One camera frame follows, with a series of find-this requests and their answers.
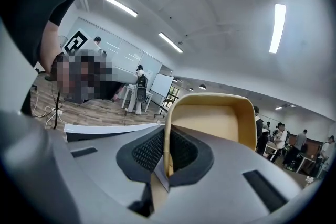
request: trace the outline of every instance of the white pants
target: white pants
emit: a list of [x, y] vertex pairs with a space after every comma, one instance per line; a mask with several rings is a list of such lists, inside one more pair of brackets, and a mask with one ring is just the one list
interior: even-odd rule
[[141, 115], [141, 103], [137, 101], [137, 89], [134, 89], [134, 90], [131, 90], [131, 100], [130, 100], [130, 104], [128, 106], [128, 109], [127, 111], [129, 113], [131, 113], [133, 111], [133, 108], [134, 108], [134, 105], [135, 105], [135, 102], [136, 102], [136, 107], [137, 107], [137, 110], [135, 111], [135, 113], [137, 115]]

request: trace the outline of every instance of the white ceiling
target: white ceiling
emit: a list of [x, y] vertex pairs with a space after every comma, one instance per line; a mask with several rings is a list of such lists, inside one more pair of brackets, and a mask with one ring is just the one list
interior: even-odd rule
[[[264, 94], [260, 94], [257, 92], [248, 91], [245, 89], [232, 87], [224, 84], [202, 81], [197, 79], [190, 78], [181, 78], [175, 77], [177, 82], [174, 82], [174, 86], [178, 88], [182, 88], [189, 93], [198, 93], [198, 92], [218, 92], [218, 93], [226, 93], [226, 94], [234, 94], [242, 97], [248, 98], [252, 103], [258, 102], [258, 104], [263, 104], [263, 107], [273, 110], [279, 106], [286, 104], [286, 101], [279, 100], [273, 97], [269, 97]], [[204, 84], [206, 86], [206, 90], [200, 89], [198, 86]]]
[[[330, 93], [336, 86], [333, 9], [327, 0], [118, 0], [139, 13], [134, 19], [104, 0], [88, 0], [130, 32], [184, 67], [233, 70], [296, 88]], [[276, 55], [269, 54], [275, 4], [287, 7]], [[163, 41], [164, 32], [184, 53]]]

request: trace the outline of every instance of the black logo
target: black logo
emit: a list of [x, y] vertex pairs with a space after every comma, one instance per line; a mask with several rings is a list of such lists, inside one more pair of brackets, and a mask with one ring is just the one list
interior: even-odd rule
[[77, 31], [77, 33], [75, 33], [69, 42], [64, 46], [64, 50], [70, 54], [71, 52], [80, 49], [87, 40], [88, 38], [81, 31]]

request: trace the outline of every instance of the window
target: window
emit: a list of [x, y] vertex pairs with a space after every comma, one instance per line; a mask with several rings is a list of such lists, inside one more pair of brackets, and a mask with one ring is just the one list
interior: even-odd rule
[[178, 99], [179, 89], [175, 88], [173, 86], [170, 86], [169, 93], [167, 95], [167, 98], [163, 102], [163, 106], [170, 108], [171, 105]]

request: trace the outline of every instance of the mesh grille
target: mesh grille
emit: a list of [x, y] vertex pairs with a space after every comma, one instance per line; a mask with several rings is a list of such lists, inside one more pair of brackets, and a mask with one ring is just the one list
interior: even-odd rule
[[196, 160], [198, 149], [182, 135], [171, 131], [170, 153], [173, 159], [174, 172], [176, 172]]
[[133, 159], [146, 170], [153, 172], [163, 155], [163, 130], [132, 150]]

